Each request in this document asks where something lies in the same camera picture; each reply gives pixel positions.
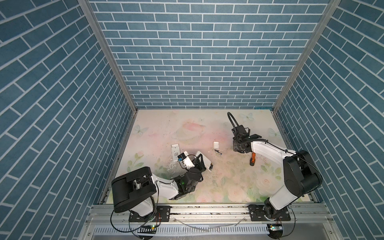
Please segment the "orange black screwdriver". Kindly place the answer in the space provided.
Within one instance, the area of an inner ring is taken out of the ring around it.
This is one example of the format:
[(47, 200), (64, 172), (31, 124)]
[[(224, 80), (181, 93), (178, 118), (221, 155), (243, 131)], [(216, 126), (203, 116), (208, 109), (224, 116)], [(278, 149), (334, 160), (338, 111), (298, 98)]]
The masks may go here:
[(252, 152), (251, 158), (250, 158), (250, 166), (254, 166), (256, 162), (256, 154)]

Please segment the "white battery cover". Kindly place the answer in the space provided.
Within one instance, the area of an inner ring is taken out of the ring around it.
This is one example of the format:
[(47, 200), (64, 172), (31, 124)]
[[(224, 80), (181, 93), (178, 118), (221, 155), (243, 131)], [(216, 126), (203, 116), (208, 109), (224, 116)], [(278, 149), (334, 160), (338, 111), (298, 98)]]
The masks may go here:
[(219, 142), (214, 141), (214, 142), (213, 142), (213, 148), (214, 148), (215, 150), (219, 150), (219, 147), (220, 147)]

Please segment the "grey white remote control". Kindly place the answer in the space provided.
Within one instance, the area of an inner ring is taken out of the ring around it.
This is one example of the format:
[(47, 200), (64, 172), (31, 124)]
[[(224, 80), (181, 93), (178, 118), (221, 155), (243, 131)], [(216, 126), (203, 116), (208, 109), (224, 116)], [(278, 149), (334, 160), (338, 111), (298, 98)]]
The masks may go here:
[(199, 156), (199, 155), (202, 155), (206, 169), (209, 171), (212, 171), (213, 167), (214, 167), (213, 163), (204, 154), (202, 154), (200, 151), (197, 152), (197, 156)]

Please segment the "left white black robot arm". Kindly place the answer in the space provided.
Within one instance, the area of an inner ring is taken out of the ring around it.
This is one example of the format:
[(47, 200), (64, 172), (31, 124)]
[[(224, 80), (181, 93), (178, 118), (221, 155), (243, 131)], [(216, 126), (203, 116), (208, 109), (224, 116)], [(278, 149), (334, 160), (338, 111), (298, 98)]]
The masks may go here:
[(140, 217), (152, 215), (157, 204), (154, 196), (168, 200), (179, 200), (195, 191), (198, 183), (204, 180), (203, 172), (213, 165), (205, 161), (203, 154), (177, 155), (177, 161), (186, 172), (170, 180), (154, 175), (149, 167), (142, 167), (112, 181), (114, 213), (133, 211)]

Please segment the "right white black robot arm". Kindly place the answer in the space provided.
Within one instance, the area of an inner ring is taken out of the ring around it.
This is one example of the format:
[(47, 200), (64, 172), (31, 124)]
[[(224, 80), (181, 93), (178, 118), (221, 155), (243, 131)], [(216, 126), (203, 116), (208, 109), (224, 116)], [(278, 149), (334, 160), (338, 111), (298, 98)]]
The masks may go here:
[(246, 131), (242, 125), (233, 125), (232, 132), (235, 152), (260, 154), (283, 165), (284, 185), (265, 200), (266, 218), (271, 220), (279, 218), (289, 204), (322, 184), (323, 176), (307, 151), (293, 152), (283, 149), (259, 135), (250, 135), (250, 131)]

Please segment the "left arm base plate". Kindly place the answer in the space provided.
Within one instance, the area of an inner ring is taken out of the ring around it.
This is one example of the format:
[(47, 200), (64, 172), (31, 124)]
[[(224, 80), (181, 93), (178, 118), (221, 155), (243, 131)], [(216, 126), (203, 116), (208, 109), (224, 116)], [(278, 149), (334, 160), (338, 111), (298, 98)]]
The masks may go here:
[(149, 220), (152, 214), (155, 214), (154, 217), (158, 222), (169, 222), (170, 219), (170, 213), (171, 213), (171, 206), (157, 206), (155, 210), (150, 212), (148, 215), (142, 217), (137, 212), (131, 210), (131, 215), (129, 218), (130, 222), (133, 223), (144, 223), (145, 221)]

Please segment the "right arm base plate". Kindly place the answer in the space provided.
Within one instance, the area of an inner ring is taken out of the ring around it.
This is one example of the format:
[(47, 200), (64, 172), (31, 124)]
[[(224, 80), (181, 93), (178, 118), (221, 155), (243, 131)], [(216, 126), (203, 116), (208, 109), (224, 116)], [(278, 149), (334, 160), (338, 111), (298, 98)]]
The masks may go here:
[(261, 222), (261, 221), (282, 221), (288, 222), (291, 220), (288, 208), (285, 207), (281, 210), (276, 210), (272, 206), (263, 206), (263, 205), (248, 205), (248, 210), (250, 213), (250, 218), (252, 222)]

